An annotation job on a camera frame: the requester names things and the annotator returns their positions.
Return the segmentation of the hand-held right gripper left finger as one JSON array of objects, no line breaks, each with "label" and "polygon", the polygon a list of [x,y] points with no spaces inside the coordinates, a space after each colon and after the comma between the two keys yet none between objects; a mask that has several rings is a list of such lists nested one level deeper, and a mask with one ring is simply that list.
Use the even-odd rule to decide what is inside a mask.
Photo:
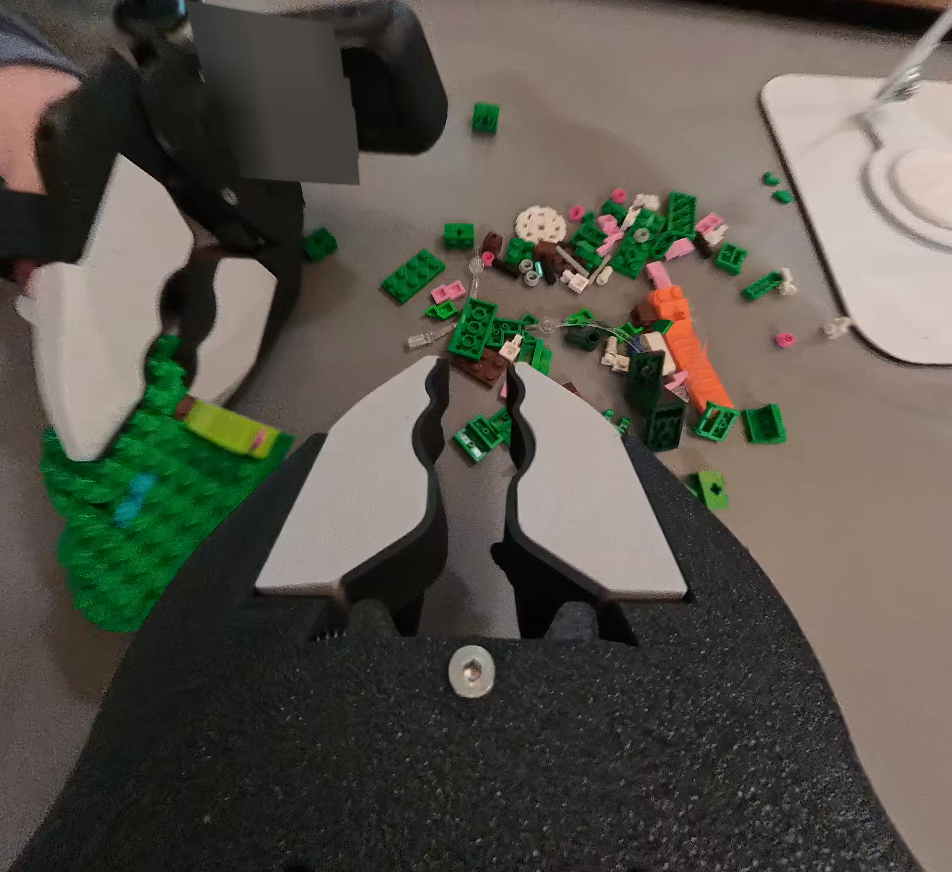
[{"label": "hand-held right gripper left finger", "polygon": [[447,559],[436,461],[449,395],[446,359],[425,356],[331,426],[256,580],[261,595],[383,604],[417,632]]}]

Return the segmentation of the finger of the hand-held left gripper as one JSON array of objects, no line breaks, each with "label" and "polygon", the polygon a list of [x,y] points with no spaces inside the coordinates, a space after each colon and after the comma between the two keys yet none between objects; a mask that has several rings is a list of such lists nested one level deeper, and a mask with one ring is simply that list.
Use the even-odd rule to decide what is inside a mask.
[{"label": "finger of the hand-held left gripper", "polygon": [[186,387],[224,404],[258,361],[278,286],[248,257],[200,257],[186,269]]},{"label": "finger of the hand-held left gripper", "polygon": [[73,461],[102,456],[145,390],[161,299],[194,235],[167,189],[117,156],[85,250],[28,283],[33,364],[50,424]]}]

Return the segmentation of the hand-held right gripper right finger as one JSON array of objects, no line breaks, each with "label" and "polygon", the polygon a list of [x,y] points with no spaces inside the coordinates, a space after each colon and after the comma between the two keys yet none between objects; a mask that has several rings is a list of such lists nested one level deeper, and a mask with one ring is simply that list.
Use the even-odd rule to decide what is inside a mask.
[{"label": "hand-held right gripper right finger", "polygon": [[567,604],[595,636],[628,638],[623,607],[688,593],[675,552],[616,428],[527,364],[506,375],[515,467],[496,565],[512,588],[519,634],[543,638]]}]

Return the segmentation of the green lego plate assembly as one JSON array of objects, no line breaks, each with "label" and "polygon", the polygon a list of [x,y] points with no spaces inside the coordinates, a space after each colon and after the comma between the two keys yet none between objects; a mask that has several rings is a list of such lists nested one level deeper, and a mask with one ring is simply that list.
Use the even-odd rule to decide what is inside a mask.
[{"label": "green lego plate assembly", "polygon": [[183,564],[284,461],[294,437],[276,431],[262,459],[239,455],[174,417],[185,397],[179,339],[158,338],[146,360],[144,399],[113,447],[72,461],[54,429],[40,470],[65,519],[57,559],[73,606],[110,632],[137,631]]}]

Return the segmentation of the cluster of green lego parts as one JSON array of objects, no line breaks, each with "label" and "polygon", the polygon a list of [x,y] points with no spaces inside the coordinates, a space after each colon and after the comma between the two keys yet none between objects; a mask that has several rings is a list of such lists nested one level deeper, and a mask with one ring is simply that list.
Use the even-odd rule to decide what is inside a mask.
[{"label": "cluster of green lego parts", "polygon": [[[472,168],[411,159],[362,159],[361,185],[303,187],[305,231],[327,226],[339,243],[339,250],[323,262],[306,262],[303,268],[302,295],[292,316],[290,328],[281,337],[280,353],[270,359],[273,378],[268,384],[268,404],[292,431],[305,433],[327,429],[335,413],[356,402],[373,385],[395,371],[406,368],[420,355],[442,356],[451,334],[412,352],[407,338],[414,334],[443,331],[455,319],[443,322],[424,315],[432,304],[432,286],[463,280],[470,286],[468,266],[472,251],[444,247],[443,226],[447,222],[474,223],[477,248],[487,231],[504,236],[508,246],[511,226],[517,212],[530,204],[551,204],[560,212],[581,203],[588,212],[601,206],[609,191],[624,182],[622,172],[612,165],[607,172],[596,170],[594,184],[582,180],[581,172],[559,178],[554,167],[540,165],[541,184],[506,169],[495,160]],[[411,252],[427,249],[446,264],[446,271],[428,284],[409,303],[399,304],[381,288],[380,283]],[[692,251],[665,268],[674,283],[681,283],[695,313],[696,332],[708,357],[719,374],[728,395],[740,409],[779,402],[782,385],[771,383],[760,397],[744,395],[742,377],[754,371],[755,349],[772,350],[781,362],[784,356],[768,338],[778,332],[768,329],[765,312],[769,301],[746,302],[737,294],[742,283],[753,280],[753,265],[748,276],[730,277]],[[653,290],[649,278],[640,275],[631,280],[624,275],[611,276],[604,286],[590,286],[576,295],[563,283],[547,285],[544,279],[529,288],[521,276],[514,279],[491,267],[479,277],[477,296],[499,307],[503,318],[521,318],[524,313],[537,320],[549,319],[551,332],[541,328],[534,335],[554,355],[552,378],[572,381],[596,409],[612,409],[618,418],[631,417],[629,433],[640,437],[644,423],[638,413],[625,408],[622,390],[625,376],[610,367],[599,366],[603,343],[594,355],[584,354],[565,342],[567,328],[562,327],[569,313],[588,307],[593,317],[611,326],[629,323],[629,311],[644,302]],[[793,443],[784,446],[760,446],[744,436],[739,419],[732,434],[723,442],[696,437],[695,410],[688,406],[681,449],[661,453],[660,458],[679,476],[698,470],[720,471],[731,499],[731,511],[725,516],[730,524],[760,519],[769,523],[792,523],[801,511],[803,493],[797,488],[796,458],[791,457]]]}]

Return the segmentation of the person's left hand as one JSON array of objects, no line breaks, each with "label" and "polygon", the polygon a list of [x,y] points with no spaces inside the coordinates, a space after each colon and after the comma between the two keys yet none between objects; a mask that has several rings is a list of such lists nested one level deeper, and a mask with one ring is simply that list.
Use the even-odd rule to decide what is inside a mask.
[{"label": "person's left hand", "polygon": [[46,50],[2,60],[2,280],[25,298],[42,266],[79,258],[95,214],[43,154],[54,112],[82,89],[82,78],[70,61]]}]

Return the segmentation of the white book stand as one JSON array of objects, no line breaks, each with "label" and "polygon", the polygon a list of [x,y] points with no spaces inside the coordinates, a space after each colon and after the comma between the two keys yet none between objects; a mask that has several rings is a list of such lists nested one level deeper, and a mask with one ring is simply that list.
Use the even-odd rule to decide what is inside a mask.
[{"label": "white book stand", "polygon": [[913,366],[951,363],[951,87],[923,79],[950,22],[887,78],[788,73],[760,95],[843,317]]}]

